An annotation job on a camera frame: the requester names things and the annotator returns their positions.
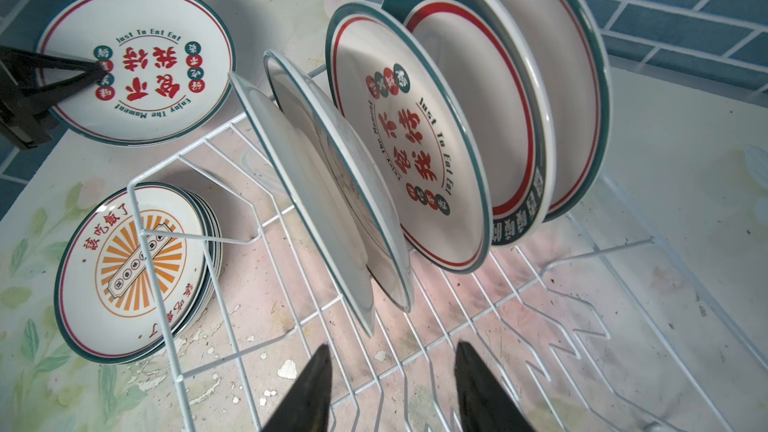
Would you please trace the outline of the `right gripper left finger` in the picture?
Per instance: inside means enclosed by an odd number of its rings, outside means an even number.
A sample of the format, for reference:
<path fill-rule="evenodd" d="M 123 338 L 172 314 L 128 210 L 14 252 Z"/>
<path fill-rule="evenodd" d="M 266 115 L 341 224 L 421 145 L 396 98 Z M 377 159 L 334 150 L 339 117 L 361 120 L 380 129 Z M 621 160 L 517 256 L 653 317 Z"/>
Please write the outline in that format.
<path fill-rule="evenodd" d="M 329 346 L 322 344 L 297 376 L 263 431 L 327 431 L 331 389 L 331 353 Z"/>

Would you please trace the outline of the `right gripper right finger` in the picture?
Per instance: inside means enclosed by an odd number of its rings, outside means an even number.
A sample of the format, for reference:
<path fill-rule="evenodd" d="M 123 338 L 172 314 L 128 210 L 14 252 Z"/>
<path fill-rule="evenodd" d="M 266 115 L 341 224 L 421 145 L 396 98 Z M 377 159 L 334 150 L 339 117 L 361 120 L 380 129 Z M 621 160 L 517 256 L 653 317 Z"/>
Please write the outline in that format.
<path fill-rule="evenodd" d="M 467 341 L 457 344 L 454 373 L 463 431 L 535 431 Z"/>

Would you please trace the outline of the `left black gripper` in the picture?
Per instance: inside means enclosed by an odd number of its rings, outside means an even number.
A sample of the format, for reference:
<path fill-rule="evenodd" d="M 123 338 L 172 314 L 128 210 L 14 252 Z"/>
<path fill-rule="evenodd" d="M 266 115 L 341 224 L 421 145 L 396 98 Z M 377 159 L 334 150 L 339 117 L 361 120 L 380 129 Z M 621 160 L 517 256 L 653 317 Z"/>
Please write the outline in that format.
<path fill-rule="evenodd" d="M 107 76 L 96 61 L 1 47 L 1 133 L 21 150 L 42 144 L 33 113 L 43 112 Z"/>

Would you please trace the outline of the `large red-lettered plate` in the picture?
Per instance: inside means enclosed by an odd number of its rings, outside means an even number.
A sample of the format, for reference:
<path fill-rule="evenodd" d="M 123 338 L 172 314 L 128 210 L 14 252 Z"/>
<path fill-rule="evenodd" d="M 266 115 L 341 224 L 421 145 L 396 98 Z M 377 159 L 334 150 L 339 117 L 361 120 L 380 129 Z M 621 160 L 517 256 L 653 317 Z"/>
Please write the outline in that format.
<path fill-rule="evenodd" d="M 172 141 L 207 122 L 230 92 L 234 41 L 201 0 L 75 0 L 36 44 L 105 75 L 58 102 L 71 130 L 115 146 Z"/>
<path fill-rule="evenodd" d="M 352 2 L 326 35 L 333 101 L 382 173 L 406 239 L 453 273 L 478 269 L 492 206 L 468 120 L 424 47 L 391 14 Z"/>
<path fill-rule="evenodd" d="M 611 75 L 585 0 L 500 0 L 542 76 L 556 137 L 556 181 L 546 218 L 574 208 L 599 175 L 613 118 Z"/>

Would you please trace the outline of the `white wire dish rack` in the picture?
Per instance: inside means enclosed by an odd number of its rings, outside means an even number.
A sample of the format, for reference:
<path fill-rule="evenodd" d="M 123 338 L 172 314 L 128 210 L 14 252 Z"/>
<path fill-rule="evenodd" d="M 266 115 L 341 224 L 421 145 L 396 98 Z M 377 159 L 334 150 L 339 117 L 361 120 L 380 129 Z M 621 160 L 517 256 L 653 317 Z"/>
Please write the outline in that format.
<path fill-rule="evenodd" d="M 221 293 L 128 368 L 116 431 L 255 431 L 310 355 L 332 354 L 336 431 L 457 430 L 454 354 L 474 345 L 541 431 L 767 427 L 767 102 L 619 70 L 606 166 L 571 211 L 475 272 L 413 254 L 413 303 L 376 291 L 367 335 L 238 106 L 156 149 L 147 177 L 219 217 Z"/>

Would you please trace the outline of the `small orange sunburst plate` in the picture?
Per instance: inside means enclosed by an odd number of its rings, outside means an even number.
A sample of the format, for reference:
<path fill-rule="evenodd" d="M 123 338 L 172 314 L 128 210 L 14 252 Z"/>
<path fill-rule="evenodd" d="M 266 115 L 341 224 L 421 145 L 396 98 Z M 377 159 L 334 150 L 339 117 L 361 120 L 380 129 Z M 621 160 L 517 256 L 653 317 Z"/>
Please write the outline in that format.
<path fill-rule="evenodd" d="M 66 345 L 91 362 L 133 362 L 161 349 L 160 310 L 180 333 L 201 316 L 213 295 L 211 276 L 221 270 L 220 225 L 199 195 L 145 182 L 135 196 L 138 214 L 126 189 L 99 203 L 57 271 L 56 324 Z"/>

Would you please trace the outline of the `large cloud-motif plate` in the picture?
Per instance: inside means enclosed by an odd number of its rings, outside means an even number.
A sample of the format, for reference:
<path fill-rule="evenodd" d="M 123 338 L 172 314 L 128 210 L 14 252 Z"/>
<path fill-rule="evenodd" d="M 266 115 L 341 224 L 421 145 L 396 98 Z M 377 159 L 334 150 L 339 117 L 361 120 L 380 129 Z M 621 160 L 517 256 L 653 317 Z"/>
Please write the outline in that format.
<path fill-rule="evenodd" d="M 400 220 L 385 181 L 359 135 L 329 96 L 283 54 L 269 50 L 264 67 L 289 122 L 303 132 L 330 175 L 330 192 L 362 246 L 365 269 L 403 312 L 414 302 L 412 270 Z"/>

